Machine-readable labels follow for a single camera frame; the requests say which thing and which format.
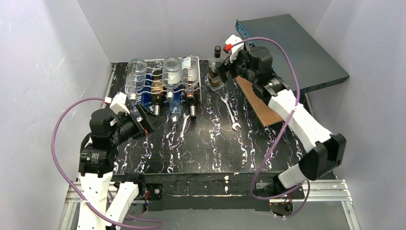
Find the large clear round bottle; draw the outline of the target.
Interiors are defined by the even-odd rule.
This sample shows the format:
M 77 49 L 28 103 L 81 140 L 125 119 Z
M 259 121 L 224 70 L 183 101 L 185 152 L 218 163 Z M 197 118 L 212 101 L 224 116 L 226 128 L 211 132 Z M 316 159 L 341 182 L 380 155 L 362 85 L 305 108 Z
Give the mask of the large clear round bottle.
M 125 93 L 130 103 L 137 101 L 137 95 L 145 86 L 147 63 L 141 58 L 131 60 L 127 65 Z

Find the clear bottle white cap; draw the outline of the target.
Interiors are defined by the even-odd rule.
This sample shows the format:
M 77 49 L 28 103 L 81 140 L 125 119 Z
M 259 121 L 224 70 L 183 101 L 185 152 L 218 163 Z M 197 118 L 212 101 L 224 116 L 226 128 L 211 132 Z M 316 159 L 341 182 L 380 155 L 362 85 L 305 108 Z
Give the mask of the clear bottle white cap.
M 180 85 L 181 62 L 179 58 L 168 57 L 162 64 L 162 83 L 167 89 L 166 100 L 173 101 L 175 89 Z

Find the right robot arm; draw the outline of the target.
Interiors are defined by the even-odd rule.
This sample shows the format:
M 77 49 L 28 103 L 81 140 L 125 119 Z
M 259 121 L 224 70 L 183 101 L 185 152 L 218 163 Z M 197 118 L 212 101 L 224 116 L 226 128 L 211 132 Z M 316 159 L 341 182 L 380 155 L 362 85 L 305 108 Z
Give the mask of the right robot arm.
M 228 57 L 216 64 L 221 80 L 229 73 L 252 84 L 254 94 L 275 111 L 300 139 L 306 154 L 297 164 L 274 176 L 265 194 L 275 197 L 286 194 L 305 181 L 315 181 L 342 163 L 346 139 L 334 135 L 319 124 L 299 103 L 288 84 L 274 72 L 273 58 L 266 47 L 246 50 L 243 46 L 225 46 Z

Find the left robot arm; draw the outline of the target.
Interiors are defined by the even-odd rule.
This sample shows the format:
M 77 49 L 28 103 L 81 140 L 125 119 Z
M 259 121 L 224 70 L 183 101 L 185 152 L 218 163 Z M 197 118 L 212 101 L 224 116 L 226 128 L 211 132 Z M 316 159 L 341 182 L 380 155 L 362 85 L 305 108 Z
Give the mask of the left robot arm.
M 164 118 L 138 105 L 140 117 L 125 106 L 99 109 L 92 113 L 91 132 L 83 139 L 79 158 L 80 191 L 85 197 L 80 205 L 79 230 L 119 230 L 130 205 L 145 194 L 145 180 L 140 174 L 127 174 L 114 183 L 117 189 L 110 203 L 110 182 L 118 147 L 129 139 L 140 139 L 155 132 Z

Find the square bottle dark label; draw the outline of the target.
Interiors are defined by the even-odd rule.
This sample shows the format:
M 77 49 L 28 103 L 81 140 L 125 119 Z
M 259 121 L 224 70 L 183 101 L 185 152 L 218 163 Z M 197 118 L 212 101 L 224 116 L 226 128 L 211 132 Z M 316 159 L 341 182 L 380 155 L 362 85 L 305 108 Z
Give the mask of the square bottle dark label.
M 216 64 L 221 63 L 223 60 L 221 59 L 221 51 L 222 48 L 220 46 L 214 47 L 214 56 L 209 59 L 209 87 L 212 91 L 218 91 L 222 88 L 223 82 L 221 77 L 216 71 Z

